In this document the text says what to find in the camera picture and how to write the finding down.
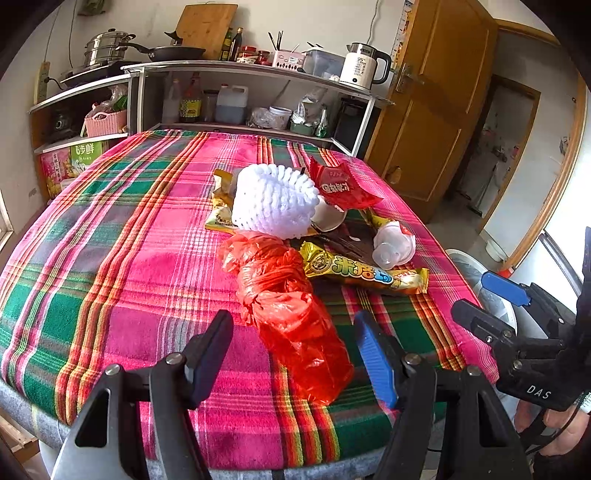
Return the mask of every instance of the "bottle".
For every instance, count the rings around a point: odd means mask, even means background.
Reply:
[[[230,45],[230,61],[236,61],[236,58],[238,57],[238,52],[240,51],[240,47],[242,47],[243,30],[242,27],[238,27],[236,35],[232,39],[232,44]]]
[[[220,52],[220,60],[228,61],[230,58],[230,46],[232,45],[232,29],[228,28],[226,38],[223,39],[222,51]]]
[[[175,124],[178,122],[178,109],[181,104],[181,84],[178,79],[173,80],[173,84],[170,86],[168,95],[164,99],[162,106],[162,123],[164,124]]]
[[[201,100],[203,92],[201,91],[201,78],[198,72],[194,72],[191,77],[191,83],[183,94],[179,110],[180,121],[184,124],[193,124],[197,122],[201,113]]]

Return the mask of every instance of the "door handle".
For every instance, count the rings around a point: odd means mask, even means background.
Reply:
[[[394,90],[397,93],[404,93],[404,80],[406,79],[417,82],[420,85],[425,85],[425,81],[423,79],[413,74],[413,66],[403,63],[400,67],[398,77],[396,78],[396,86],[394,87]]]

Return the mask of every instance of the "electric kettle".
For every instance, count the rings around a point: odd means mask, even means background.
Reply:
[[[345,57],[345,64],[340,74],[340,83],[369,90],[372,84],[384,83],[388,79],[390,67],[392,66],[390,55],[365,43],[352,43],[347,45],[347,49],[349,53]],[[382,78],[376,80],[374,75],[378,68],[378,59],[386,62],[386,68]]]

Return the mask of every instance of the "plastic jug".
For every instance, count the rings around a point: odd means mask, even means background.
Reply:
[[[222,84],[217,94],[216,122],[241,125],[246,115],[248,87]]]

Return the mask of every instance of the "white bucket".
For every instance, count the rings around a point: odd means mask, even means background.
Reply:
[[[494,240],[486,241],[486,253],[488,253],[495,262],[504,262],[507,260],[507,254]]]

